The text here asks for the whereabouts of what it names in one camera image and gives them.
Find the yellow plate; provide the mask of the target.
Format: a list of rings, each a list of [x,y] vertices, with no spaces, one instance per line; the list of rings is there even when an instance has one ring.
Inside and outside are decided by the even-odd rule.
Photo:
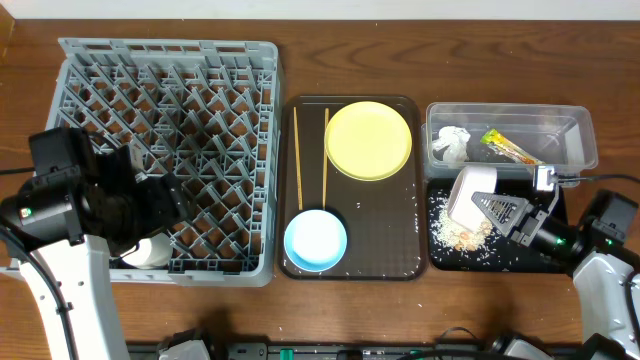
[[[408,123],[389,105],[375,101],[349,104],[330,117],[325,153],[342,174],[374,182],[400,171],[412,151]]]

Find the wooden chopstick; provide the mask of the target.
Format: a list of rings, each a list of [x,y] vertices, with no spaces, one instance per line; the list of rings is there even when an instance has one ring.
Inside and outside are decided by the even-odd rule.
[[[302,174],[301,174],[301,159],[300,159],[300,140],[299,140],[299,127],[298,127],[298,115],[297,107],[293,108],[293,126],[294,126],[294,149],[295,149],[295,165],[296,165],[296,188],[297,188],[297,202],[298,209],[302,211],[304,209],[303,201],[303,189],[302,189]]]
[[[326,211],[327,203],[327,185],[328,185],[328,155],[326,145],[326,130],[330,120],[330,110],[325,108],[324,110],[324,127],[323,127],[323,171],[322,171],[322,209]]]

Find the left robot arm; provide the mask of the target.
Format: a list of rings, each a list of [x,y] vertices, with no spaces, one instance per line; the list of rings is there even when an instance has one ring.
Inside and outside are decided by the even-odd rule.
[[[34,177],[1,203],[1,238],[19,261],[54,359],[127,359],[109,260],[189,219],[173,174],[137,180],[130,146],[96,153],[92,133],[30,136]]]

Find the blue bowl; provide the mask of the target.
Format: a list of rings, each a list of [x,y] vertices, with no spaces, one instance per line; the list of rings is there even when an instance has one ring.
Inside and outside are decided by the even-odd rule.
[[[348,235],[342,221],[325,210],[306,210],[286,226],[284,251],[299,269],[321,273],[336,266],[346,253]]]

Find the green yellow snack wrapper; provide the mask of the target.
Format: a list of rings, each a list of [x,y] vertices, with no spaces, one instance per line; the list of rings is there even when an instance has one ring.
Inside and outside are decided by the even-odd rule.
[[[505,156],[516,163],[525,165],[543,164],[543,161],[526,152],[495,128],[490,129],[481,137],[481,143],[488,146],[494,153]]]

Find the white tissue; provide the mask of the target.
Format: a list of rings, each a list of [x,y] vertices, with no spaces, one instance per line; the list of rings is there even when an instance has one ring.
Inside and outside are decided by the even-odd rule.
[[[466,162],[467,144],[471,138],[470,133],[456,126],[445,126],[438,132],[438,138],[432,143],[434,154],[440,154],[445,163]]]

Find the white cup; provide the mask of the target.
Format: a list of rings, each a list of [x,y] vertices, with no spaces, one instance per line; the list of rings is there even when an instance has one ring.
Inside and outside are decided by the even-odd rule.
[[[165,233],[151,238],[141,239],[138,244],[128,250],[122,260],[138,269],[154,269],[164,267],[173,254],[171,240]]]

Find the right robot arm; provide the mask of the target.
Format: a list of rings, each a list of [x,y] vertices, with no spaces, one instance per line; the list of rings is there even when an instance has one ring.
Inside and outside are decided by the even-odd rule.
[[[639,255],[624,247],[637,203],[601,190],[571,226],[552,216],[554,203],[482,192],[471,200],[504,237],[553,259],[571,277],[585,338],[579,359],[639,357]]]

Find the white bowl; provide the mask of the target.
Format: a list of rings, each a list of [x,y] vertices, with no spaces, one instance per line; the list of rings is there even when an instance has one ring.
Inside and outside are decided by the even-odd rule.
[[[448,205],[448,217],[470,232],[477,232],[486,216],[473,202],[476,192],[493,193],[497,183],[497,169],[487,166],[466,166],[454,182]]]

